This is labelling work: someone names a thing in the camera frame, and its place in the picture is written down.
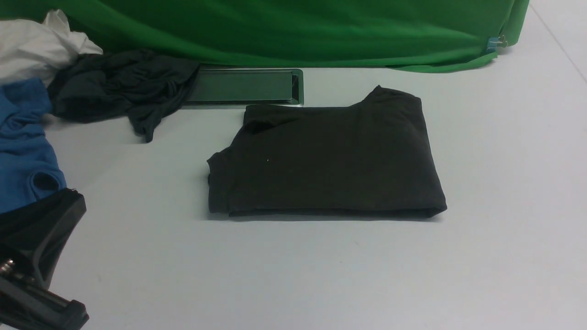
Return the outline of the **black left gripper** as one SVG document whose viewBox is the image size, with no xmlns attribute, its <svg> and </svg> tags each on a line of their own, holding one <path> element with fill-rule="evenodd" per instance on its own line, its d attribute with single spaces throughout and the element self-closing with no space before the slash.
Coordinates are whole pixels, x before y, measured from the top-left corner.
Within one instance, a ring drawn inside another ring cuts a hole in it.
<svg viewBox="0 0 587 330">
<path fill-rule="evenodd" d="M 84 196 L 63 189 L 1 215 L 0 321 L 18 330 L 79 330 L 86 307 L 50 292 L 57 261 L 86 213 Z"/>
</svg>

